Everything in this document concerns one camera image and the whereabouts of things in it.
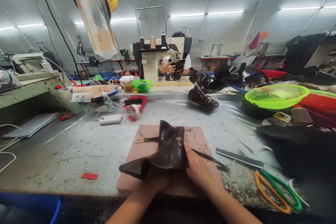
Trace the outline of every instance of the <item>green plastic basket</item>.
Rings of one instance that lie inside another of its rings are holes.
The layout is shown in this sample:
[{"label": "green plastic basket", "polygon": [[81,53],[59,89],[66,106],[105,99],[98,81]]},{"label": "green plastic basket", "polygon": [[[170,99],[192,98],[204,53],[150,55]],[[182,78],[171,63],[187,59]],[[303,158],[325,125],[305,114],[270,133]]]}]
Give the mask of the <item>green plastic basket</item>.
[{"label": "green plastic basket", "polygon": [[133,85],[135,87],[136,90],[140,91],[140,92],[146,92],[150,89],[152,82],[150,80],[134,80],[133,81]]},{"label": "green plastic basket", "polygon": [[254,105],[280,110],[299,103],[309,95],[309,89],[297,85],[269,85],[253,89],[245,94],[245,99]]}]

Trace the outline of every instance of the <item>hand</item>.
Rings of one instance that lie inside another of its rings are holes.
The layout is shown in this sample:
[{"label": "hand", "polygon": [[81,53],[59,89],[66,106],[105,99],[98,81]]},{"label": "hand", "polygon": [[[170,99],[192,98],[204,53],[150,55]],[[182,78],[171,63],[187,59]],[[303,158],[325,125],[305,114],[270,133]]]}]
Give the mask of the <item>hand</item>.
[{"label": "hand", "polygon": [[191,178],[191,180],[203,190],[216,185],[216,182],[205,161],[198,156],[188,144],[184,143],[184,148],[189,162],[189,167],[187,168],[189,178]]},{"label": "hand", "polygon": [[165,190],[169,186],[169,176],[167,169],[161,169],[151,165],[148,175],[142,182],[143,186],[151,189],[154,193]]},{"label": "hand", "polygon": [[170,64],[173,63],[173,61],[169,62],[167,65],[164,65],[162,67],[160,67],[160,72],[166,73],[166,72],[174,72],[175,70],[175,66],[171,66]]}]

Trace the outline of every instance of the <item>person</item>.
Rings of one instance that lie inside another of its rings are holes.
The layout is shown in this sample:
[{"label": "person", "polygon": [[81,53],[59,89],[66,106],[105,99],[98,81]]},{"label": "person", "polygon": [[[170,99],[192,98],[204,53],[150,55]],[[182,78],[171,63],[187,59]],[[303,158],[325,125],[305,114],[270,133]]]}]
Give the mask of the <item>person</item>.
[{"label": "person", "polygon": [[[182,33],[181,31],[175,32],[172,37],[186,37],[184,33]],[[185,59],[185,63],[184,63],[184,71],[182,73],[183,76],[188,76],[190,73],[190,68],[192,68],[191,66],[191,59],[190,59],[190,54],[183,54],[183,59]],[[163,75],[165,73],[170,73],[170,72],[174,72],[175,68],[174,66],[171,66],[172,62],[168,62],[167,58],[164,58],[162,60],[162,64],[160,66],[160,73]]]},{"label": "person", "polygon": [[[184,147],[189,162],[189,167],[187,168],[188,177],[203,190],[226,223],[261,224],[222,185],[217,184],[205,161],[194,153],[186,143],[184,143]],[[150,170],[146,179],[111,216],[106,224],[136,224],[140,222],[154,196],[169,186],[169,178],[164,174],[165,170],[159,170],[159,173],[152,173]]]}]

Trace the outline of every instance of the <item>stool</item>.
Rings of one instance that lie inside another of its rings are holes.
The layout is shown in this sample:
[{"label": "stool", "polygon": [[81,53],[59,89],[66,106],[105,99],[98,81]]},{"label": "stool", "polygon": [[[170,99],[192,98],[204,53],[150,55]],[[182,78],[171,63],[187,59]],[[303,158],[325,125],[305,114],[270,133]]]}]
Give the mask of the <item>stool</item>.
[{"label": "stool", "polygon": [[85,80],[85,79],[88,80],[89,79],[89,75],[88,75],[88,73],[87,73],[87,71],[85,69],[79,69],[78,72],[79,72],[80,76],[78,76],[77,71],[74,71],[74,74],[76,75],[76,77],[77,77],[78,80],[80,80],[80,79],[82,79],[82,80]]}]

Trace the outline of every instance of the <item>red eraser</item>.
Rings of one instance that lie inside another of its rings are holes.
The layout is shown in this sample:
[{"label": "red eraser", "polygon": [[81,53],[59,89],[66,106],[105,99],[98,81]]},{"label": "red eraser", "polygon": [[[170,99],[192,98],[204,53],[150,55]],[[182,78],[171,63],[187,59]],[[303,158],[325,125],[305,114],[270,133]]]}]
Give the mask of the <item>red eraser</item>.
[{"label": "red eraser", "polygon": [[96,180],[98,178],[98,174],[93,174],[93,173],[83,173],[82,179],[92,179]]}]

